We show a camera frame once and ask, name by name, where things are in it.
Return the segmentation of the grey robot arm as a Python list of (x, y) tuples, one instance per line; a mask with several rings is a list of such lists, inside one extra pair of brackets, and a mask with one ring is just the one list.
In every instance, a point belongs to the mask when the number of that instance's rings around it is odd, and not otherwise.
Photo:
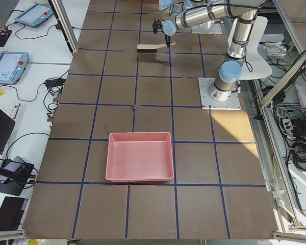
[(155, 32), (161, 29), (166, 38), (186, 28), (215, 34), (216, 21), (224, 17), (236, 19), (226, 58), (209, 87), (209, 96), (213, 100), (225, 102), (242, 73), (252, 28), (264, 1), (185, 1), (183, 4), (159, 1), (158, 4), (160, 19), (152, 26)]

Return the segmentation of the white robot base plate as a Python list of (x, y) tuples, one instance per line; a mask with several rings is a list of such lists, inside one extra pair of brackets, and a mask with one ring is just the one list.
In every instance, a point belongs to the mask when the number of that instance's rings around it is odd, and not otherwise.
[(211, 110), (240, 110), (241, 105), (235, 86), (230, 91), (220, 91), (215, 87), (215, 78), (198, 78), (201, 106)]

